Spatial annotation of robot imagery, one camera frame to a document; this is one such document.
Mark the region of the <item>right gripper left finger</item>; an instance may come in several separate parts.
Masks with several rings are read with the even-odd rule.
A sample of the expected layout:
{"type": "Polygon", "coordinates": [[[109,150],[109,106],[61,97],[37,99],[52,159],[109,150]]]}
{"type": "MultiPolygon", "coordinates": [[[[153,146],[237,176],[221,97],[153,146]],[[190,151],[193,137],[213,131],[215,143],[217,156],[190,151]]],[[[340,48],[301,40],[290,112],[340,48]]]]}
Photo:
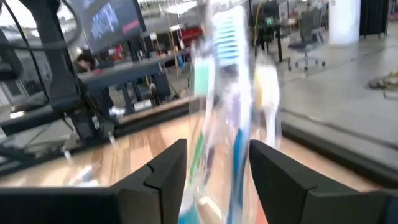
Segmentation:
{"type": "Polygon", "coordinates": [[[1,223],[177,223],[187,141],[109,187],[1,189],[1,223]]]}

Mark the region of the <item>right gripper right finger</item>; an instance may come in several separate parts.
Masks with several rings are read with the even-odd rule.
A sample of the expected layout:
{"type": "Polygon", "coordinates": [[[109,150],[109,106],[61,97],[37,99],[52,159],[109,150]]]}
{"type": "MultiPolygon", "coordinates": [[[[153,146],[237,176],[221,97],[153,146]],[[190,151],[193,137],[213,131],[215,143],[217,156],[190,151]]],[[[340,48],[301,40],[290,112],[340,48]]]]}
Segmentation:
{"type": "Polygon", "coordinates": [[[397,224],[395,189],[359,192],[258,140],[249,160],[271,224],[397,224]]]}

